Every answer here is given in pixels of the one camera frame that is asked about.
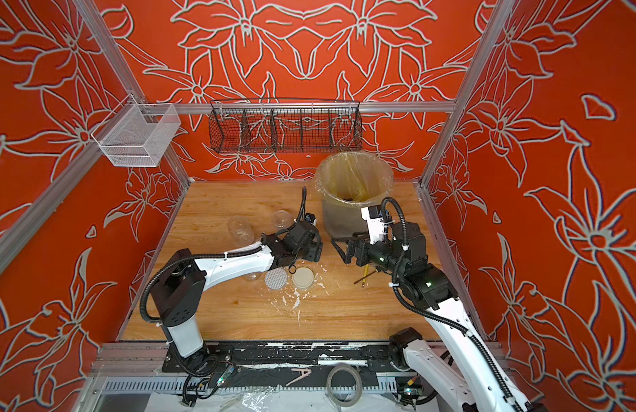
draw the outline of trash bin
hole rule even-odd
[[[342,152],[323,160],[314,177],[322,195],[322,221],[331,237],[368,231],[361,208],[380,204],[394,185],[391,167],[367,152]]]

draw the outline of black cable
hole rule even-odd
[[[182,389],[182,397],[183,397],[183,402],[186,405],[193,405],[193,401],[190,401],[190,399],[188,398],[188,386],[190,384],[190,380],[194,377],[197,378],[206,378],[208,376],[208,381],[210,382],[211,376],[213,375],[213,373],[215,372],[215,369],[217,369],[217,356],[215,355],[209,355],[207,358],[208,362],[213,362],[213,364],[208,367],[207,370],[204,370],[203,372],[199,372],[198,370],[192,370],[190,369],[190,367],[188,367],[185,364],[185,359],[183,359],[183,357],[181,356],[181,354],[178,352],[178,348],[176,347],[176,344],[174,342],[171,342],[169,344],[169,348],[172,350],[172,354],[174,355],[174,358],[176,359],[176,363],[178,364],[178,366],[181,367],[181,369],[183,369],[183,371],[185,371],[185,373],[188,374],[187,378],[185,378],[185,382],[183,382],[183,389]]]
[[[307,187],[302,187],[302,204],[299,205],[299,212],[297,213],[296,221],[304,220],[304,211],[307,202]]]
[[[215,395],[215,392],[217,392],[218,388],[219,388],[219,386],[215,385],[213,390],[211,390],[211,392],[208,395],[199,395],[199,394],[197,394],[197,397],[198,397],[198,399],[206,400],[206,399],[210,398],[211,396]]]
[[[400,219],[400,225],[402,227],[402,239],[403,239],[402,243],[403,243],[403,245],[405,245],[405,244],[407,244],[407,225],[405,223],[405,215],[403,214],[398,202],[396,202],[396,200],[394,198],[391,198],[391,197],[385,197],[382,200],[381,209],[385,212],[385,215],[386,215],[386,210],[387,210],[386,209],[387,203],[391,203],[394,206],[394,208],[396,209],[396,213],[398,214],[398,218]],[[405,257],[405,250],[403,249],[403,251],[400,253],[400,258],[398,258],[398,260],[396,261],[396,266],[395,266],[395,268],[394,268],[394,270],[393,270],[393,272],[391,274],[391,283],[392,284],[397,284],[398,283],[398,268],[400,268],[400,261],[404,257]],[[492,371],[492,375],[494,375],[495,380],[499,384],[499,387],[501,388],[501,391],[503,392],[504,397],[505,398],[512,398],[512,392],[511,392],[510,388],[508,388],[508,385],[506,385],[506,382],[503,380],[503,377],[501,376],[501,373],[499,372],[499,369],[497,368],[497,366],[494,363],[494,359],[492,359],[492,356],[490,356],[490,354],[487,351],[487,348],[485,347],[485,345],[482,342],[480,342],[479,339],[476,336],[467,335],[467,332],[469,332],[469,329],[467,327],[465,327],[463,325],[460,325],[459,323],[454,322],[451,319],[440,317],[439,315],[436,315],[434,313],[427,312],[425,310],[421,310],[421,309],[415,308],[408,301],[406,301],[405,298],[400,294],[400,291],[398,290],[398,286],[392,286],[392,289],[394,291],[394,295],[396,295],[396,299],[406,309],[409,309],[410,311],[412,311],[412,312],[414,312],[416,314],[420,314],[424,318],[429,318],[429,319],[435,320],[437,322],[443,323],[445,325],[451,326],[452,328],[457,329],[458,331],[462,332],[463,335],[467,336],[469,338],[469,340],[472,341],[474,346],[476,346],[476,349],[478,349],[478,351],[481,353],[481,355],[483,356],[483,359],[485,359],[485,362],[487,363],[487,366]],[[522,408],[519,405],[519,403],[517,403],[517,400],[515,400],[512,403],[512,408],[516,412],[523,412]]]
[[[444,351],[444,353],[441,354],[440,358],[442,358],[443,360],[446,360],[446,358],[451,354],[451,352],[449,351]],[[451,366],[453,365],[453,357],[449,358],[448,360],[448,365]],[[424,403],[428,403],[431,400],[435,399],[435,397],[438,395],[438,392],[436,390],[433,389],[433,391],[428,394],[425,398],[422,398],[420,400],[416,401],[416,405],[423,405]],[[409,400],[408,405],[412,404],[412,399],[411,398],[405,398],[405,401]]]
[[[149,315],[147,311],[147,301],[149,300],[149,294],[151,292],[151,288],[155,285],[162,276],[170,268],[177,266],[183,262],[187,262],[194,259],[229,259],[229,258],[241,258],[243,256],[249,256],[250,254],[255,254],[263,250],[262,247],[256,247],[254,249],[248,251],[238,251],[238,252],[230,252],[227,254],[224,253],[201,253],[201,254],[191,254],[190,256],[185,256],[184,258],[174,260],[166,264],[162,269],[158,270],[158,272],[152,276],[149,280],[149,283],[144,288],[142,292],[142,297],[139,299],[139,314],[145,322],[156,323],[160,321],[160,318],[152,317]]]

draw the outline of black motor joint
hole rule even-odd
[[[401,233],[401,224],[391,225],[393,234]],[[371,264],[379,271],[390,273],[398,267],[398,284],[402,293],[419,309],[439,309],[439,303],[457,297],[458,293],[439,268],[428,262],[425,253],[425,236],[419,225],[406,222],[408,250],[403,254],[400,236],[394,235],[390,241],[378,241],[370,244],[366,233],[354,233],[352,237],[332,238],[332,245],[344,263],[352,258],[357,266]],[[344,251],[339,243],[346,244]]]
[[[297,221],[273,235],[262,235],[261,242],[272,251],[274,261],[271,269],[291,266],[297,259],[318,262],[322,253],[318,228],[305,220]]]

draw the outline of jar lid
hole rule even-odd
[[[293,284],[298,289],[309,289],[314,284],[314,273],[309,268],[297,268],[293,274]]]

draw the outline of white mesh basket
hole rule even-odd
[[[170,104],[158,123],[148,123],[136,105],[124,110],[112,132],[98,141],[100,150],[115,166],[157,166],[181,126],[176,108]]]

